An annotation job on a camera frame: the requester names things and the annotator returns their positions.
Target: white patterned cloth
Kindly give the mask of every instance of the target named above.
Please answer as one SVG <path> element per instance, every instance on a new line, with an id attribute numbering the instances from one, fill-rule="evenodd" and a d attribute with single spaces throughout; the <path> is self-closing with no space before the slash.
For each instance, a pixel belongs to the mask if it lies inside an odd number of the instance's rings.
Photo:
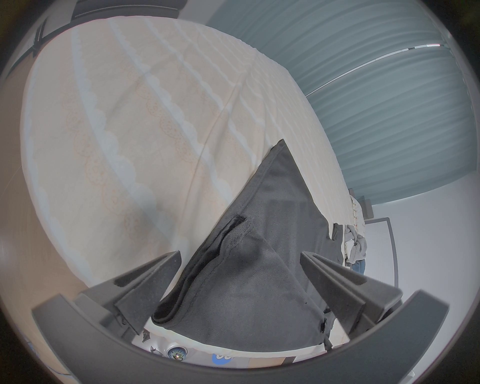
<path id="1" fill-rule="evenodd" d="M 27 185 L 88 286 L 172 250 L 185 265 L 280 139 L 330 231 L 354 224 L 332 147 L 288 71 L 217 30 L 92 21 L 43 48 L 25 87 Z"/>

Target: blue jeans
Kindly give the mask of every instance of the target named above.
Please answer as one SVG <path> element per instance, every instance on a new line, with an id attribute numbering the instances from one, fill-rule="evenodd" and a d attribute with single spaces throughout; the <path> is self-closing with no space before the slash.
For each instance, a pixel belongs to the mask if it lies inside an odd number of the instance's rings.
<path id="1" fill-rule="evenodd" d="M 365 274 L 365 259 L 358 260 L 355 264 L 352 264 L 352 271 L 358 272 L 360 274 Z"/>

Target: teal curtain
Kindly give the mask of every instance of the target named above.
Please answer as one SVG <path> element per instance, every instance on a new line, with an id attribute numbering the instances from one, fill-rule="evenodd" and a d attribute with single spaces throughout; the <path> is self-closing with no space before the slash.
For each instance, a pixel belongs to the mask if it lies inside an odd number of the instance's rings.
<path id="1" fill-rule="evenodd" d="M 227 0 L 209 26 L 283 65 L 308 96 L 345 182 L 372 204 L 476 169 L 477 132 L 455 58 L 413 0 Z"/>

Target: wooden floor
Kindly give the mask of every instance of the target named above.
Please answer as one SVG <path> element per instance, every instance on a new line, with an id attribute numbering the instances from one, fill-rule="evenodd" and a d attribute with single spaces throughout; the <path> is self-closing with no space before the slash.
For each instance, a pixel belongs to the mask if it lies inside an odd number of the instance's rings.
<path id="1" fill-rule="evenodd" d="M 32 205 L 20 156 L 20 114 L 34 58 L 23 60 L 0 89 L 0 299 L 7 319 L 64 383 L 75 383 L 41 336 L 31 309 L 86 289 L 50 243 Z"/>

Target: folded black cloth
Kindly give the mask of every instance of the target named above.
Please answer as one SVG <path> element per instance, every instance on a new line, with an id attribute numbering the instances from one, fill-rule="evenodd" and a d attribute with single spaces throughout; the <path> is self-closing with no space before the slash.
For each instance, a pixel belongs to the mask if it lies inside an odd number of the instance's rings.
<path id="1" fill-rule="evenodd" d="M 195 252 L 152 321 L 204 344 L 275 352 L 321 344 L 333 321 L 300 266 L 339 264 L 343 227 L 320 213 L 283 140 Z"/>

